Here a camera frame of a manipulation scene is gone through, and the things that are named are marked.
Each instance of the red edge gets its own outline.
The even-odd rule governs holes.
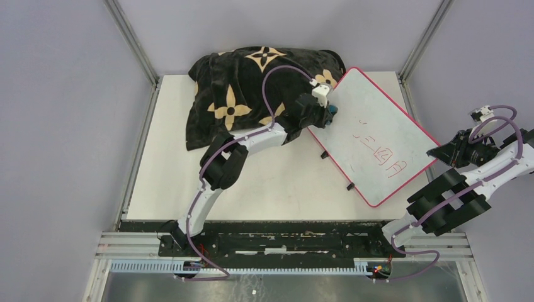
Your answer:
[[[373,82],[373,80],[371,80],[371,78],[369,78],[360,68],[358,67],[351,67],[349,70],[347,70],[347,72],[342,76],[342,78],[339,80],[338,82],[338,85],[339,83],[341,83],[341,81],[343,81],[343,79],[345,78],[345,76],[349,73],[350,70],[352,69],[356,69],[357,71],[359,71],[367,80],[369,80],[369,82],[371,82],[380,92],[382,92],[382,94],[389,99],[389,101],[391,103],[393,103],[399,110],[401,110],[404,115],[406,115],[419,129],[421,129],[421,131],[423,131],[424,134],[426,134],[426,136],[428,136],[434,143],[436,143],[438,146],[440,146],[440,143],[432,137],[432,135],[430,135],[430,133],[428,133],[423,127],[421,127],[421,125],[419,125],[418,122],[416,122],[416,120],[414,120],[413,117],[411,117],[408,112],[406,112],[406,110],[404,110],[402,107],[400,107],[389,95],[387,95],[387,93],[385,93],[384,90],[382,90],[382,88],[380,88],[377,83]],[[315,136],[315,134],[312,132],[312,130],[308,129],[308,131],[310,131],[310,133],[312,134],[312,136],[315,138],[315,140],[317,141],[317,143],[319,143],[319,145],[321,145],[321,147],[323,148],[323,150],[326,151],[326,148],[323,146],[323,144],[319,141],[319,139],[317,139],[317,137]],[[343,173],[343,175],[345,176],[345,178],[347,178],[347,180],[349,180],[349,182],[353,182],[348,176],[347,174],[345,173],[345,171],[339,166],[338,162],[336,162],[336,160],[332,157],[332,156],[329,156],[332,161],[334,162],[334,164],[338,167],[338,169],[341,171],[341,173]],[[367,199],[365,199],[365,196],[362,195],[362,193],[360,192],[360,190],[358,190],[358,188],[356,186],[354,186],[354,189],[356,190],[356,192],[358,192],[358,194],[363,198],[363,200],[365,201],[365,203],[370,206],[371,208],[378,208],[381,204],[383,204],[386,200],[388,200],[391,196],[393,196],[396,192],[399,192],[399,190],[401,190],[402,188],[404,188],[404,186],[406,186],[406,184],[408,184],[408,182],[411,182],[414,178],[416,178],[417,176],[419,176],[421,173],[423,173],[426,169],[428,169],[431,165],[433,165],[435,162],[437,161],[437,159],[434,159],[430,164],[428,164],[426,167],[424,167],[421,171],[419,171],[417,174],[415,174],[414,176],[412,176],[410,179],[408,179],[408,181],[406,181],[403,185],[401,185],[399,188],[397,188],[395,191],[393,191],[391,194],[389,194],[386,198],[384,198],[381,202],[379,202],[376,206],[374,205],[371,205],[369,204],[369,202],[367,201]]]

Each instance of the black blanket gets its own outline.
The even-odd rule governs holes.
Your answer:
[[[195,101],[186,126],[187,150],[209,145],[224,130],[270,123],[261,85],[267,72],[280,65],[298,67],[333,87],[345,73],[343,61],[330,50],[246,47],[206,55],[189,71],[195,81]],[[275,71],[266,83],[267,100],[276,116],[311,90],[308,80],[290,69]]]

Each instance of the white table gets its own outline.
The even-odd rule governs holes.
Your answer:
[[[405,108],[395,72],[368,72]],[[206,148],[187,151],[185,125],[195,83],[165,75],[133,189],[128,220],[170,220],[186,213],[196,193]],[[238,181],[224,191],[208,220],[390,220],[428,183],[421,174],[378,208],[369,207],[307,130],[293,142],[249,157]]]

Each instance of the tilted whiteboard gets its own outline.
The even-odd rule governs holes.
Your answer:
[[[439,143],[360,69],[340,80],[329,100],[331,125],[310,131],[363,199],[379,206],[427,169]]]

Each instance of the white wall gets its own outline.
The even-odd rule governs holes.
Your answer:
[[[331,49],[347,67],[400,70],[441,0],[121,0],[158,74],[251,45]]]
[[[80,301],[150,85],[102,1],[0,7],[0,301]]]
[[[534,128],[533,16],[533,1],[455,1],[409,82],[436,139],[470,128],[467,113],[485,104],[515,106],[519,126]],[[491,210],[463,226],[490,301],[533,300],[533,181],[509,182],[489,200]]]

